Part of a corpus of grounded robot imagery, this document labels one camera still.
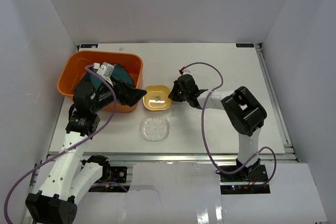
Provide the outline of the yellow square small plate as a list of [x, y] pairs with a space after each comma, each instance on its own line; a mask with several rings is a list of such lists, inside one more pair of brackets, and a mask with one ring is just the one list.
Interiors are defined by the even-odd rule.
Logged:
[[165, 111], [172, 105], [172, 100], [168, 97], [171, 90], [167, 86], [147, 86], [145, 91], [143, 104], [149, 111]]

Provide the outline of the teal square large plate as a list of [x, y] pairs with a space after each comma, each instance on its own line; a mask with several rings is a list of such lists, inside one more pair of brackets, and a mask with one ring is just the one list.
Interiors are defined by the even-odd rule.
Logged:
[[123, 81], [126, 84], [134, 86], [133, 79], [121, 65], [113, 65], [114, 69], [111, 77], [116, 81]]

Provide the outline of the clear glass round plate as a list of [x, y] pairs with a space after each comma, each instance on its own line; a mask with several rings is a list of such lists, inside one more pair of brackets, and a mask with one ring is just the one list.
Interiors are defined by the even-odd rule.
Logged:
[[140, 125], [140, 134], [148, 142], [159, 142], [167, 138], [170, 122], [165, 116], [153, 116], [144, 119]]

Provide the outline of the dark blue leaf plate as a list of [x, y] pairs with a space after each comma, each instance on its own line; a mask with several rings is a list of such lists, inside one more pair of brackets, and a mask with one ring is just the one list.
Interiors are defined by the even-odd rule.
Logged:
[[102, 81], [101, 79], [99, 79], [98, 77], [96, 77], [95, 75], [92, 75], [91, 73], [87, 72], [83, 78], [82, 81], [86, 81], [86, 82], [91, 82], [93, 87], [96, 90], [100, 89], [100, 86], [102, 85]]

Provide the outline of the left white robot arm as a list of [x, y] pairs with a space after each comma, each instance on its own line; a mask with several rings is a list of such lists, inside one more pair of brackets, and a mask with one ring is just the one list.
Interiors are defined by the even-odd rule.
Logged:
[[77, 167], [92, 138], [102, 130], [98, 112], [112, 102], [134, 106], [146, 91], [118, 81], [112, 86], [81, 80], [75, 88], [73, 105], [60, 153], [38, 192], [28, 194], [25, 204], [37, 223], [73, 223], [79, 202], [96, 181], [110, 178], [111, 168], [104, 156], [92, 156]]

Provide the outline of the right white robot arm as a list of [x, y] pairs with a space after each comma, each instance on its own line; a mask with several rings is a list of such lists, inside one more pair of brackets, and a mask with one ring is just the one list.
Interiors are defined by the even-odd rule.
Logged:
[[[201, 133], [203, 143], [217, 173], [234, 175], [247, 182], [256, 175], [256, 169], [260, 165], [259, 158], [259, 135], [267, 112], [257, 101], [247, 87], [239, 87], [232, 93], [207, 89], [199, 89], [194, 78], [190, 74], [183, 74], [174, 81], [174, 86], [168, 98], [174, 102], [187, 102], [191, 107], [202, 110]], [[236, 169], [223, 170], [218, 166], [208, 148], [205, 137], [205, 110], [224, 110], [238, 133], [238, 156]]]

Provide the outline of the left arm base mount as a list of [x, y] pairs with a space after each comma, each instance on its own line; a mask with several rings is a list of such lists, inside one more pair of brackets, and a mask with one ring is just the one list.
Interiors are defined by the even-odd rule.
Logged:
[[81, 161], [81, 169], [88, 163], [97, 163], [102, 166], [102, 177], [99, 178], [95, 184], [103, 183], [103, 185], [90, 189], [90, 192], [101, 193], [127, 193], [130, 186], [127, 182], [127, 167], [126, 166], [112, 166], [107, 157], [102, 155], [92, 155], [88, 159]]

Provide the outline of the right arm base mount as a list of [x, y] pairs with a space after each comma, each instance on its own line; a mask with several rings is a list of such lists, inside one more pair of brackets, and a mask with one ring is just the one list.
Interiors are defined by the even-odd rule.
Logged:
[[232, 175], [226, 175], [219, 170], [216, 173], [220, 177], [220, 192], [222, 195], [256, 195], [269, 194], [270, 186], [266, 184], [268, 181], [268, 173], [266, 167], [260, 164], [249, 175], [244, 170]]

